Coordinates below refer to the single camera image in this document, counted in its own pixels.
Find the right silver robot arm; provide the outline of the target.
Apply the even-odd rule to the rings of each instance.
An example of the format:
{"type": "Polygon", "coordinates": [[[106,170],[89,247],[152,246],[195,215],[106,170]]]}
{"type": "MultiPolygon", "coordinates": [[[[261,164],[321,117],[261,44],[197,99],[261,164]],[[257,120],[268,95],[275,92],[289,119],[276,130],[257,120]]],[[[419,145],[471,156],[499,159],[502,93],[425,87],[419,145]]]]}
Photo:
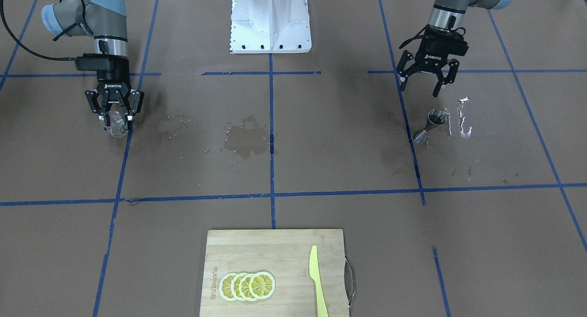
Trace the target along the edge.
{"type": "Polygon", "coordinates": [[[57,38],[94,39],[94,52],[75,58],[77,70],[97,75],[96,88],[85,92],[92,112],[104,117],[117,104],[124,120],[133,120],[141,110],[144,93],[131,87],[125,1],[62,0],[44,6],[41,17],[57,38]]]}

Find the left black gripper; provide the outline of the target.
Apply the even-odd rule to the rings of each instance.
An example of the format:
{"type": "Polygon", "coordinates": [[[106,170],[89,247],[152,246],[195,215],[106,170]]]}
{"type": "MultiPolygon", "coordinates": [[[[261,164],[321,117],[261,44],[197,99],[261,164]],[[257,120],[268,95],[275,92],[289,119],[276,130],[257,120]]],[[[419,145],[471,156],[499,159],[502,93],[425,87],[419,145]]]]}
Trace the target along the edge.
{"type": "Polygon", "coordinates": [[[465,56],[468,51],[468,43],[458,30],[446,30],[435,26],[425,26],[417,38],[421,39],[421,43],[416,55],[413,56],[411,52],[404,50],[396,66],[400,91],[405,90],[411,75],[419,71],[434,73],[437,77],[437,83],[432,95],[436,98],[443,86],[455,81],[460,66],[459,60],[448,60],[448,57],[450,55],[465,56]],[[408,62],[412,60],[414,60],[413,64],[407,67],[408,62]],[[442,68],[444,66],[448,66],[446,75],[443,74],[442,68]]]}

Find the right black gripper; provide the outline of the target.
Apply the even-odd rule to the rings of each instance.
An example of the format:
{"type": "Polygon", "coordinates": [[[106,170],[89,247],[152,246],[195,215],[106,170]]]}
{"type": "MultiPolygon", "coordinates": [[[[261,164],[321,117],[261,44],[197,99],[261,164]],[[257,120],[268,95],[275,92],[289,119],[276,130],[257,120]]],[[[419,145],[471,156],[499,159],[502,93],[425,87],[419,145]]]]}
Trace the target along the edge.
{"type": "Polygon", "coordinates": [[[86,90],[84,95],[92,112],[98,115],[99,121],[105,121],[105,108],[112,102],[124,104],[127,121],[132,121],[141,111],[144,92],[131,90],[128,58],[107,54],[84,54],[76,58],[76,69],[96,72],[96,89],[86,90]]]}

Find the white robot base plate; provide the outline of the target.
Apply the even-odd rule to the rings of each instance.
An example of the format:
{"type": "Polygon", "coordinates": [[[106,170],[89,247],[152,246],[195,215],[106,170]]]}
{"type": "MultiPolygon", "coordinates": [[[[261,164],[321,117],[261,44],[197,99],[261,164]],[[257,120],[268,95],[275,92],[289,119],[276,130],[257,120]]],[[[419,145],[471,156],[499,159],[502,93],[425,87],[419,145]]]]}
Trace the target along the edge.
{"type": "Polygon", "coordinates": [[[308,0],[232,0],[231,5],[231,53],[311,51],[308,0]]]}

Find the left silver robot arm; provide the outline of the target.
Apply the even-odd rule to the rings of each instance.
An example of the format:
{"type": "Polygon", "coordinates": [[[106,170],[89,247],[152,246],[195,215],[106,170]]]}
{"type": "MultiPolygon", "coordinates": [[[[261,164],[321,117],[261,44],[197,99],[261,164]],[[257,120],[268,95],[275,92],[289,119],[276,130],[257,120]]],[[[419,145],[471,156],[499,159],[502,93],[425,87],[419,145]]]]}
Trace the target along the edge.
{"type": "Polygon", "coordinates": [[[436,75],[437,83],[432,95],[438,97],[443,86],[454,83],[459,70],[459,60],[449,59],[449,56],[465,56],[469,49],[464,39],[466,30],[461,26],[467,8],[501,9],[511,2],[512,0],[435,0],[428,23],[399,47],[403,49],[412,41],[420,41],[417,52],[412,54],[404,50],[396,66],[400,89],[405,90],[411,75],[425,72],[436,75]]]}

